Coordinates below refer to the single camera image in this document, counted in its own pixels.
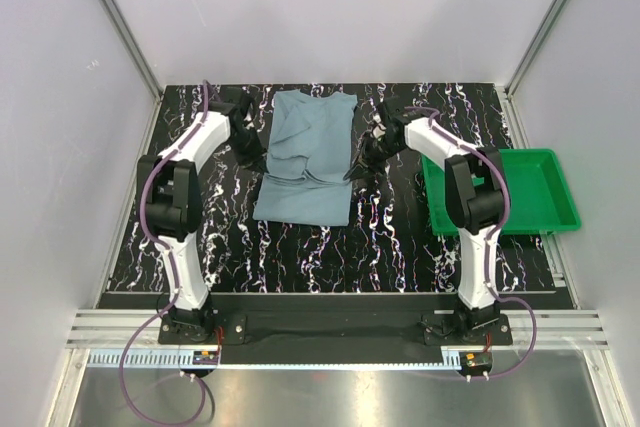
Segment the blue-grey t shirt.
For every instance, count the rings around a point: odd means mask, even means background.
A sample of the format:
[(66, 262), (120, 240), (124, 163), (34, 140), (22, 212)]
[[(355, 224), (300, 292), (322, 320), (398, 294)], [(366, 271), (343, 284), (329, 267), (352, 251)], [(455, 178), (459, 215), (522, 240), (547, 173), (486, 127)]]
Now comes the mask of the blue-grey t shirt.
[(253, 219), (320, 227), (349, 224), (352, 127), (357, 97), (278, 91)]

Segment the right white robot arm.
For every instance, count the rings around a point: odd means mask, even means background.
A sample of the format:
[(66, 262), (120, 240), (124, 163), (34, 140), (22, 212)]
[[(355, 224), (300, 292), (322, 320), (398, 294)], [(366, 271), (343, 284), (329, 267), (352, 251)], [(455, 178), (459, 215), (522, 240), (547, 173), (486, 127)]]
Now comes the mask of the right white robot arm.
[(459, 233), (461, 268), (453, 313), (440, 326), (425, 324), (442, 339), (452, 335), (466, 343), (486, 336), (500, 318), (495, 289), (497, 242), (511, 212), (511, 199), (498, 149), (466, 142), (442, 127), (438, 111), (404, 107), (393, 98), (376, 106), (348, 181), (375, 176), (387, 160), (410, 149), (444, 173), (446, 213)]

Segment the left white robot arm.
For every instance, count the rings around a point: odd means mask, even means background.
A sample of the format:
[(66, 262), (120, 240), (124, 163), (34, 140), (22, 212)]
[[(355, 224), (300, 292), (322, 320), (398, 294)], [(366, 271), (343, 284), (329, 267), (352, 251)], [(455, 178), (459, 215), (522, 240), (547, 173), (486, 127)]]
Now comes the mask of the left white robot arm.
[(257, 114), (258, 104), (245, 90), (218, 94), (204, 83), (200, 110), (186, 131), (160, 153), (138, 160), (139, 224), (161, 254), (170, 289), (168, 305), (158, 311), (161, 331), (179, 342), (203, 343), (222, 333), (197, 250), (204, 216), (199, 172), (227, 145), (241, 168), (264, 174), (266, 149), (251, 125)]

